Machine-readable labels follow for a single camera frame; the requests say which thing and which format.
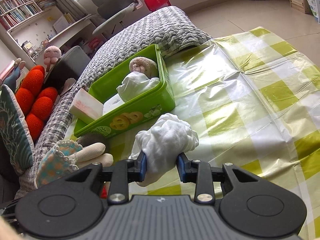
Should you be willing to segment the white scalloped paper card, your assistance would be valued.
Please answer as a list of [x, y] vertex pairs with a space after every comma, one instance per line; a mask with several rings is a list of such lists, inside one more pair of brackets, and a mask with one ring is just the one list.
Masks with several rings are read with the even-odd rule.
[[76, 83], [76, 79], [68, 78], [65, 81], [65, 84], [63, 85], [60, 96], [63, 96], [64, 94], [66, 94], [74, 86], [75, 83]]

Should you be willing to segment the white bookshelf desk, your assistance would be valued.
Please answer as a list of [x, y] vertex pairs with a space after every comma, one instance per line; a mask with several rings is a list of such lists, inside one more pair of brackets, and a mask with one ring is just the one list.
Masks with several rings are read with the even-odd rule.
[[1, 41], [27, 68], [42, 64], [49, 46], [90, 54], [94, 29], [92, 14], [76, 0], [1, 0]]

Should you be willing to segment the green checkered tablecloth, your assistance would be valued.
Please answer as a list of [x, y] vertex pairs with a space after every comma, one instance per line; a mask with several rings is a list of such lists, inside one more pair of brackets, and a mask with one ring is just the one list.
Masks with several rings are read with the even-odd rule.
[[165, 55], [175, 108], [199, 136], [189, 158], [233, 163], [298, 195], [319, 237], [319, 68], [258, 27]]

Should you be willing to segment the white pink sponge block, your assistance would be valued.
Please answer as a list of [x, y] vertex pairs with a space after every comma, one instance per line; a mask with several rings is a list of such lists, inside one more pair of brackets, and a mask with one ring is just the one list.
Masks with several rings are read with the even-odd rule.
[[90, 124], [103, 116], [103, 104], [81, 88], [76, 93], [69, 111], [84, 123]]

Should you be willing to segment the white cloth in box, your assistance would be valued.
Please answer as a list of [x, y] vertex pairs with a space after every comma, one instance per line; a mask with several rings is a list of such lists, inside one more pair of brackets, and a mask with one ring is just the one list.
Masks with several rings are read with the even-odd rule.
[[159, 84], [158, 77], [148, 78], [145, 74], [131, 72], [117, 87], [117, 92], [124, 102], [128, 102], [135, 97], [155, 88]]

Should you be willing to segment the orange bobble cushion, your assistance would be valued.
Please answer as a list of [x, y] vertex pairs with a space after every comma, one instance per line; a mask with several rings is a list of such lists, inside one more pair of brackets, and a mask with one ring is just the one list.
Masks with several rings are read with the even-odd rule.
[[33, 141], [40, 137], [58, 96], [56, 88], [42, 87], [44, 77], [44, 67], [35, 66], [22, 80], [15, 94]]

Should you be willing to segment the grey office chair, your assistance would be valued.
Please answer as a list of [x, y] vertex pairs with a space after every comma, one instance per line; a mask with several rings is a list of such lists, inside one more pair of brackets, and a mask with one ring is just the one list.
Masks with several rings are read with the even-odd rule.
[[92, 35], [97, 36], [106, 32], [109, 28], [115, 28], [121, 24], [123, 28], [123, 18], [143, 7], [141, 0], [91, 0], [97, 6], [96, 16], [105, 21], [95, 28]]

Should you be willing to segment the red plastic stool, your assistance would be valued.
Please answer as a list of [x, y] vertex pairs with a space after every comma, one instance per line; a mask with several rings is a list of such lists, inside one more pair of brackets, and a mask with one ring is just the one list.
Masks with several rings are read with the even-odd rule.
[[163, 7], [171, 6], [169, 0], [144, 0], [144, 2], [150, 12], [154, 12]]

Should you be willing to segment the rabbit doll blue dress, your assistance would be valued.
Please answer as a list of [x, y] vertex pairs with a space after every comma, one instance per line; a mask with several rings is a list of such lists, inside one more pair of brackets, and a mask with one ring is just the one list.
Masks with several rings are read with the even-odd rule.
[[113, 156], [105, 150], [102, 142], [84, 147], [72, 140], [58, 141], [42, 158], [34, 180], [35, 187], [38, 189], [91, 163], [111, 166]]

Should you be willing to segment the green tree pattern pillow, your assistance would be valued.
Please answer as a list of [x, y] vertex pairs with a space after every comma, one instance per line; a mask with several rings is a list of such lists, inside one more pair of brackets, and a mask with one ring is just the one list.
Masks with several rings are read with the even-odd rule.
[[7, 85], [1, 88], [1, 136], [11, 165], [21, 176], [33, 165], [35, 147], [15, 94]]

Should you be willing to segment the pink octopus plush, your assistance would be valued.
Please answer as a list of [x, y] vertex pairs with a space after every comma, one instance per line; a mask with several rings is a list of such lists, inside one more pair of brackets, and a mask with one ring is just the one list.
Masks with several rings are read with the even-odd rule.
[[49, 46], [43, 54], [43, 62], [46, 65], [46, 72], [50, 71], [51, 65], [57, 63], [61, 57], [61, 50], [56, 46]]

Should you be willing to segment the white cloth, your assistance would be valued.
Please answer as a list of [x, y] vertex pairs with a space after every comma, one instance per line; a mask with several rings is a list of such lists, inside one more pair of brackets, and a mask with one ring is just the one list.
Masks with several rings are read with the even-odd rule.
[[159, 117], [147, 131], [135, 136], [130, 159], [137, 159], [140, 152], [146, 155], [146, 175], [138, 185], [146, 187], [158, 181], [176, 165], [179, 154], [193, 151], [199, 137], [186, 121], [166, 113]]
[[158, 77], [148, 78], [145, 74], [131, 72], [117, 87], [117, 92], [124, 102], [128, 102], [135, 97], [155, 88], [159, 84]]

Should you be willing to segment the green cookie tin box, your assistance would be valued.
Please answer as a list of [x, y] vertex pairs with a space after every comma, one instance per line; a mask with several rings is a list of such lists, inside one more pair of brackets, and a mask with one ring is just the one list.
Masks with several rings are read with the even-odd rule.
[[91, 85], [88, 93], [101, 103], [107, 102], [107, 100], [116, 95], [117, 87], [121, 85], [122, 81], [130, 73], [130, 61], [139, 56], [146, 57], [157, 63], [159, 83], [146, 92], [134, 96], [131, 100], [109, 111], [90, 124], [78, 119], [74, 129], [75, 137], [95, 132], [106, 138], [111, 138], [175, 108], [176, 104], [169, 73], [161, 50], [156, 44], [149, 45], [107, 72]]

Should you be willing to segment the grey quilted sofa cover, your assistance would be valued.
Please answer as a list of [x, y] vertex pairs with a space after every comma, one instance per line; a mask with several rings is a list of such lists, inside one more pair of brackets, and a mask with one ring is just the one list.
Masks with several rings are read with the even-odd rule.
[[89, 89], [94, 81], [151, 44], [157, 44], [166, 58], [210, 39], [212, 37], [196, 27], [182, 9], [169, 6], [148, 14], [105, 42], [71, 90], [54, 107], [35, 144], [33, 165], [19, 177], [20, 188], [15, 198], [35, 190], [34, 180], [40, 161], [56, 142], [64, 138], [72, 120], [69, 107], [80, 88]]

